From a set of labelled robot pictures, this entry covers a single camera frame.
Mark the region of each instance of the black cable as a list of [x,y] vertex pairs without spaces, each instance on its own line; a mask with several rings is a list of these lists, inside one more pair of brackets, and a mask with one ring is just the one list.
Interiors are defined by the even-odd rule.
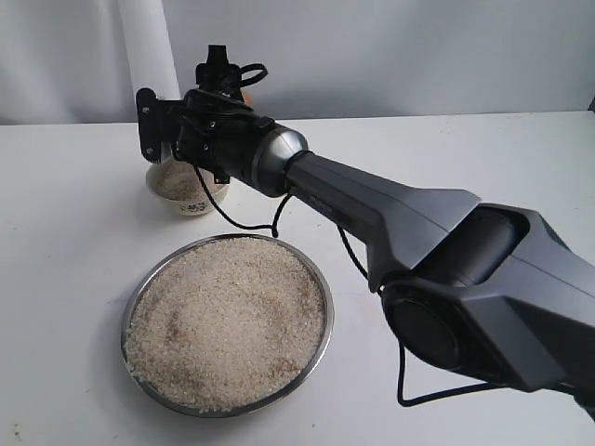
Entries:
[[275,239],[279,237],[279,230],[277,229],[277,225],[279,224],[279,218],[281,217],[281,213],[283,212],[285,205],[291,198],[291,195],[287,194],[281,200],[281,202],[279,203],[279,206],[277,207],[277,210],[275,211],[275,216],[272,220],[271,225],[255,225],[255,226],[243,225],[243,224],[238,223],[235,220],[233,220],[230,216],[228,216],[223,211],[223,209],[221,209],[221,207],[217,204],[217,202],[213,198],[211,191],[206,186],[205,179],[203,178],[203,174],[201,173],[200,169],[198,167],[196,167],[195,165],[193,165],[192,167],[194,167],[194,172],[196,172],[196,176],[198,176],[198,180],[201,182],[201,186],[203,187],[203,190],[205,191],[208,201],[211,202],[213,207],[215,209],[217,209],[217,212],[219,212],[220,215],[223,218],[225,218],[230,224],[232,224],[236,228],[239,228],[240,230],[270,230],[272,237],[274,237]]
[[[368,273],[365,270],[365,268],[362,266],[362,263],[360,262],[360,260],[357,258],[357,256],[353,252],[353,249],[351,248],[350,241],[347,238],[347,234],[345,233],[345,230],[343,228],[341,228],[340,226],[337,226],[337,228],[338,228],[338,233],[341,237],[341,241],[343,242],[343,245],[345,245],[347,254],[349,255],[351,261],[355,265],[355,268],[357,268],[362,273],[362,275],[367,279]],[[443,400],[445,398],[456,397],[459,395],[466,395],[469,393],[483,392],[485,390],[493,390],[496,388],[502,388],[500,386],[496,386],[496,385],[493,385],[490,383],[481,383],[481,384],[473,384],[471,386],[451,388],[448,390],[434,392],[434,393],[430,393],[428,395],[424,395],[421,397],[416,397],[416,398],[413,398],[410,400],[406,400],[403,396],[403,388],[404,388],[404,382],[405,382],[405,365],[406,365],[406,363],[405,363],[406,362],[406,354],[405,353],[406,352],[405,352],[405,347],[399,338],[397,338],[397,344],[399,345],[399,377],[397,379],[397,401],[403,407],[413,407],[413,406],[417,406],[419,404],[423,404],[425,402]]]

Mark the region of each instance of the small white bowl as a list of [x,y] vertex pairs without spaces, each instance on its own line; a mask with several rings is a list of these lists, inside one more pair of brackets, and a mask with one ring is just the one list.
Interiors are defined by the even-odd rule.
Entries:
[[[149,167],[149,170],[147,170],[147,175],[145,177],[145,180],[147,183],[147,188],[149,189],[149,191],[151,192],[152,195],[157,197],[163,204],[165,204],[167,207],[172,209],[174,212],[176,212],[182,216],[202,216],[204,214],[208,214],[209,212],[211,212],[212,210],[215,209],[213,207],[213,205],[211,204],[211,202],[209,202],[207,197],[204,197],[204,199],[200,198],[200,199],[195,199],[195,200],[179,200],[178,201],[178,200],[169,200],[169,199],[159,195],[155,191],[155,184],[157,182],[157,179],[159,178],[161,171],[164,168],[166,168],[166,165],[167,165],[167,162],[162,163],[162,164],[154,164],[151,167]],[[203,171],[203,172],[204,172],[204,175],[212,175],[209,172],[205,172],[205,171]],[[219,189],[215,192],[211,192],[213,195],[213,198],[215,199],[215,202],[217,204],[221,204],[223,199],[226,197],[229,188],[230,188],[230,185],[226,184],[221,189]]]

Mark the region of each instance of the stainless steel bowl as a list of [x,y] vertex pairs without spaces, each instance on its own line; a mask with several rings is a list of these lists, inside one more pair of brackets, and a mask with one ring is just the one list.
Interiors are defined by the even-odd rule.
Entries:
[[263,239],[267,240],[271,243],[277,243],[283,246],[284,248],[288,249],[294,256],[297,257],[298,260],[302,262],[302,264],[306,267],[314,281],[318,284],[321,293],[323,294],[324,299],[324,325],[323,325],[323,332],[320,337],[320,341],[318,347],[310,362],[301,373],[294,378],[287,386],[283,387],[282,389],[278,390],[277,392],[271,394],[270,396],[264,398],[263,400],[259,400],[252,404],[248,404],[242,407],[236,407],[227,412],[206,412],[206,413],[199,413],[197,409],[193,409],[192,407],[184,406],[178,403],[175,403],[171,400],[168,400],[164,396],[162,396],[153,386],[146,382],[140,382],[134,375],[131,375],[134,381],[145,391],[151,398],[159,402],[160,404],[164,405],[166,408],[171,409],[172,411],[178,413],[184,413],[191,416],[197,416],[201,418],[227,418],[232,416],[241,415],[244,413],[252,413],[263,407],[269,406],[274,402],[286,397],[291,392],[293,392],[296,388],[298,388],[308,376],[314,371],[320,359],[323,357],[324,352],[326,351],[326,347],[328,346],[328,342],[331,338],[331,331],[333,328],[333,320],[335,317],[334,310],[333,310],[333,299],[331,297],[330,289],[326,280],[323,277],[321,271],[318,270],[316,265],[307,258],[302,252],[298,249],[294,248],[293,246],[281,242],[277,239],[273,239],[271,237],[265,237],[262,235],[253,235],[253,234],[225,234],[219,235],[216,237],[209,237],[207,239],[199,240],[198,242],[191,243],[183,248],[178,249],[176,252],[172,253],[170,256],[164,258],[161,262],[159,262],[150,272],[145,276],[145,278],[140,282],[137,289],[134,291],[128,303],[126,305],[126,310],[124,312],[124,318],[122,320],[122,331],[120,336],[120,349],[122,350],[122,355],[124,357],[124,361],[127,362],[127,355],[126,355],[126,338],[127,338],[127,330],[130,326],[132,321],[132,316],[134,311],[139,304],[145,290],[151,284],[153,279],[162,271],[168,264],[185,254],[186,252],[194,249],[198,246],[211,243],[217,240],[224,240],[224,239],[238,239],[242,237],[252,237],[255,239]]

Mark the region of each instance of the uncooked rice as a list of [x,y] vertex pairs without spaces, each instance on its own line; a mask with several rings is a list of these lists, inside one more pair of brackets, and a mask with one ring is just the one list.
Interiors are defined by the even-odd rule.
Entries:
[[[213,174],[201,170],[208,189],[215,193],[223,185],[215,184]],[[162,172],[155,181],[155,192],[167,200],[187,201],[206,200],[205,190],[201,185],[194,168],[181,161],[170,159],[163,166]]]
[[324,327],[322,290],[277,243],[213,241],[150,283],[127,331],[128,368],[162,396],[227,412],[289,384]]

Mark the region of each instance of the white backdrop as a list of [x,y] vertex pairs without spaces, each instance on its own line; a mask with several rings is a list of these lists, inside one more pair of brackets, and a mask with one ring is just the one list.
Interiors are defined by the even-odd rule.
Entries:
[[593,22],[593,0],[0,0],[0,124],[133,121],[211,43],[267,64],[278,118],[584,110]]

